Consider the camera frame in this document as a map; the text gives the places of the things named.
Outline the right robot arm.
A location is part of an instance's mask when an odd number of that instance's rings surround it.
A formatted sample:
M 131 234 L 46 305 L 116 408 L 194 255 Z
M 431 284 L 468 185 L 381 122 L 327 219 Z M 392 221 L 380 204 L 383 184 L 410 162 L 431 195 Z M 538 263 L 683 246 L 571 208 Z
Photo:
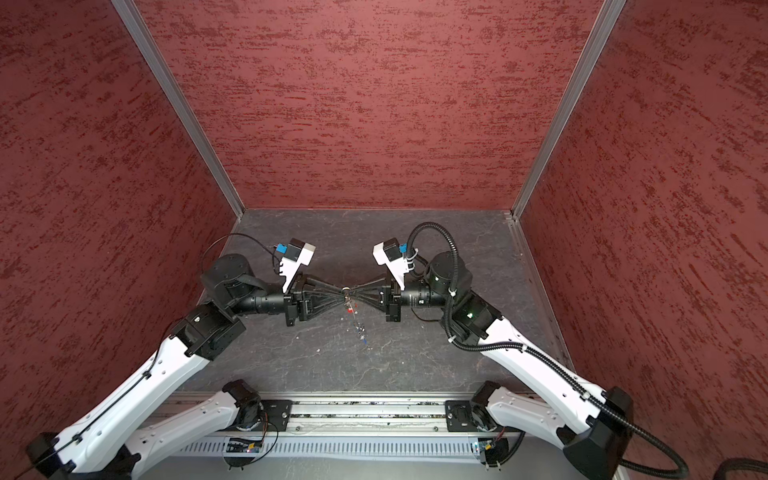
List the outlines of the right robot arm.
M 613 478 L 634 435 L 634 405 L 625 391 L 604 389 L 580 377 L 527 339 L 473 291 L 472 274 L 458 254 L 438 254 L 419 276 L 413 273 L 418 252 L 396 240 L 375 245 L 373 257 L 388 270 L 374 286 L 376 303 L 388 320 L 399 320 L 404 306 L 441 309 L 440 325 L 452 345 L 504 367 L 550 410 L 535 414 L 504 387 L 487 381 L 470 402 L 476 423 L 490 429 L 513 427 L 546 439 L 586 478 Z

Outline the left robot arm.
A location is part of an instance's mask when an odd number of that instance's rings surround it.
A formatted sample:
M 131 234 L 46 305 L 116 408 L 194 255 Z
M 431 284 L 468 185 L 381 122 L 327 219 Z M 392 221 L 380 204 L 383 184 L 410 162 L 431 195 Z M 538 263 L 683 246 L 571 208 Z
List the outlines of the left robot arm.
M 243 317 L 283 315 L 288 325 L 341 305 L 344 289 L 300 273 L 311 252 L 285 254 L 281 283 L 256 278 L 240 254 L 218 258 L 201 275 L 208 300 L 173 325 L 145 363 L 101 403 L 58 433 L 26 448 L 47 479 L 136 479 L 174 451 L 228 427 L 260 435 L 271 429 L 260 394 L 243 380 L 149 428 L 146 419 L 179 386 L 220 356 L 245 331 Z

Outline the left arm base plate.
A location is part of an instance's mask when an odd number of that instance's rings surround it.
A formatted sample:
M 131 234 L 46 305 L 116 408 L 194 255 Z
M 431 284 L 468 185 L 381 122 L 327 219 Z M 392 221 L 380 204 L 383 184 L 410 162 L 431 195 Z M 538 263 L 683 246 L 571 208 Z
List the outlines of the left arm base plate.
M 233 426 L 243 432 L 263 432 L 275 427 L 279 432 L 287 430 L 294 402 L 288 399 L 262 399 L 251 401 L 239 409 Z

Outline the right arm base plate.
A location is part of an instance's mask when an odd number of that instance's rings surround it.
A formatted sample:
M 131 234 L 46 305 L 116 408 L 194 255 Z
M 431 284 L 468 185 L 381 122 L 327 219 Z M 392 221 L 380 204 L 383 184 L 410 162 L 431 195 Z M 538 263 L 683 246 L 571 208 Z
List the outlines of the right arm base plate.
M 495 432 L 498 424 L 487 409 L 469 400 L 447 400 L 444 403 L 449 432 Z

